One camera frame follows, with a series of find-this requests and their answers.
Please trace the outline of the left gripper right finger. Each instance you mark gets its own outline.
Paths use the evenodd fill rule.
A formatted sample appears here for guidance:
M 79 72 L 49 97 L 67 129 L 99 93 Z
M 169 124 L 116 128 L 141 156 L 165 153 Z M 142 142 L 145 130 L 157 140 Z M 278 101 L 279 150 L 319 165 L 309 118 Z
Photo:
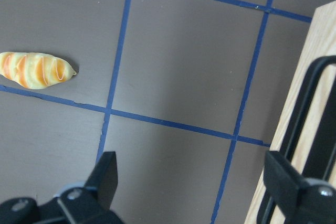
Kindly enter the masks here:
M 266 153 L 264 185 L 281 210 L 335 210 L 335 188 L 327 181 L 303 177 L 277 151 Z

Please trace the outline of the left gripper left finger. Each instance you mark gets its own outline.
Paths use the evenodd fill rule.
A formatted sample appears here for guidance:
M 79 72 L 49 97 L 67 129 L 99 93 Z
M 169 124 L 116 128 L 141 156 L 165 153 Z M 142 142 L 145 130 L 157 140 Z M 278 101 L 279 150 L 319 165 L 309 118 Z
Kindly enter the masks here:
M 93 194 L 103 208 L 110 208 L 117 186 L 116 153 L 114 151 L 104 152 L 86 180 L 84 188 Z

